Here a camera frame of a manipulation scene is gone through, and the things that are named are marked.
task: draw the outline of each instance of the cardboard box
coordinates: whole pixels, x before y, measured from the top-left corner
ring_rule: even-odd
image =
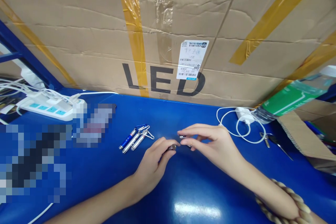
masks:
[[[303,122],[311,120],[329,139],[336,141],[336,104],[314,100],[300,109],[299,112],[296,110],[281,116],[278,122],[295,147],[307,157],[317,170],[336,176],[336,155]]]
[[[1,0],[0,19],[66,87],[255,106],[316,50],[324,50],[324,60],[309,71],[336,64],[336,46],[323,44],[336,30],[335,6],[335,0]],[[185,40],[209,41],[197,80],[177,79]],[[0,73],[8,75],[9,67],[0,64]]]

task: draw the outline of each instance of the bracelet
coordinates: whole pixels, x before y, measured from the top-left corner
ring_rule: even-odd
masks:
[[[273,213],[271,213],[267,208],[264,202],[261,201],[261,199],[258,198],[258,196],[255,196],[255,200],[260,206],[262,212],[266,215],[266,217],[276,223],[276,224],[308,224],[313,222],[313,218],[310,215],[310,208],[304,204],[303,199],[297,195],[292,189],[286,187],[283,183],[276,181],[275,179],[271,179],[276,185],[278,185],[282,190],[284,190],[286,193],[288,193],[289,196],[292,197],[295,204],[299,208],[299,214],[300,217],[295,218],[295,220],[287,220],[283,217],[275,216]]]

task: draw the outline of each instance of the blue metal frame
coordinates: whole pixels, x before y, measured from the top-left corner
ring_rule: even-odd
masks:
[[[59,90],[63,85],[42,65],[28,48],[0,21],[0,43],[12,53],[0,55],[0,63],[19,59],[29,67],[49,89]]]

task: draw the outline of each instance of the green bottle label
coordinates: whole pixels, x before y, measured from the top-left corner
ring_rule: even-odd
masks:
[[[319,95],[305,93],[288,85],[265,101],[262,107],[276,116],[282,116],[303,104],[314,100],[318,96]]]

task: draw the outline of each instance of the left hand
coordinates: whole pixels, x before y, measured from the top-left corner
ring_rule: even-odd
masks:
[[[161,137],[146,150],[137,171],[131,176],[137,185],[136,201],[149,194],[163,177],[168,160],[176,153],[175,150],[166,151],[173,144],[181,146],[176,140]]]

